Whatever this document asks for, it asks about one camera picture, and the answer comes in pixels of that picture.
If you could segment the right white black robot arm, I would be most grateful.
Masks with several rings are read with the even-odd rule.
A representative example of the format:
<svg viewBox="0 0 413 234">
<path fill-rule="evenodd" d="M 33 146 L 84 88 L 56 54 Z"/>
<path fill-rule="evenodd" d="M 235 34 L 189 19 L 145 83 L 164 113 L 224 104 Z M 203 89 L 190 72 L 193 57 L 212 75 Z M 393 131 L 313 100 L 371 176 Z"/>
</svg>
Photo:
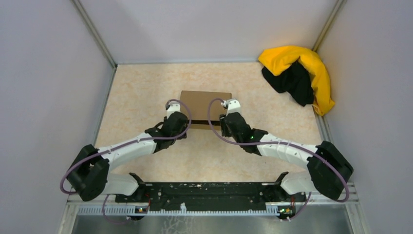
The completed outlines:
<svg viewBox="0 0 413 234">
<path fill-rule="evenodd" d="M 233 144 L 246 152 L 284 160 L 304 169 L 281 176 L 274 188 L 278 200 L 287 201 L 293 194 L 314 191 L 337 202 L 349 199 L 347 183 L 354 169 L 333 143 L 324 140 L 319 145 L 308 145 L 281 139 L 251 128 L 238 112 L 220 115 L 220 124 L 223 137 L 232 137 Z"/>
</svg>

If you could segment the brown cardboard box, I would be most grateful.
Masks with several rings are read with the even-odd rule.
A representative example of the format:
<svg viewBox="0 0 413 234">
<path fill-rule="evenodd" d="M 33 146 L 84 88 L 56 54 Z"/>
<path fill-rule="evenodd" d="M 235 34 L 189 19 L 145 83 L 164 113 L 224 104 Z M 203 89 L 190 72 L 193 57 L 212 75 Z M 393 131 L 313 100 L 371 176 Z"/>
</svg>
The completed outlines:
<svg viewBox="0 0 413 234">
<path fill-rule="evenodd" d="M 206 91 L 186 91 L 183 90 L 180 94 L 180 101 L 183 102 L 190 110 L 192 116 L 191 129 L 211 130 L 207 111 L 210 102 L 215 98 L 222 100 L 232 99 L 231 93 L 225 92 L 206 92 Z M 221 130 L 220 115 L 226 113 L 219 101 L 215 101 L 210 110 L 210 120 L 213 128 L 216 131 Z"/>
</svg>

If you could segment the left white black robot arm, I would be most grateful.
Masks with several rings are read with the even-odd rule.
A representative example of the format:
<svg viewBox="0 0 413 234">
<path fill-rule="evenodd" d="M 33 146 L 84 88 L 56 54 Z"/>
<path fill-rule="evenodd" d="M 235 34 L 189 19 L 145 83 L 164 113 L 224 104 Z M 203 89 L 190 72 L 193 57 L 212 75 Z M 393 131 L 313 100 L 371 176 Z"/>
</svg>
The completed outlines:
<svg viewBox="0 0 413 234">
<path fill-rule="evenodd" d="M 82 201 L 99 195 L 116 195 L 119 202 L 143 200 L 146 184 L 137 174 L 112 171 L 133 159 L 167 149 L 186 137 L 190 124 L 190 115 L 175 111 L 132 139 L 100 149 L 91 144 L 84 146 L 61 180 L 61 191 L 77 194 Z"/>
</svg>

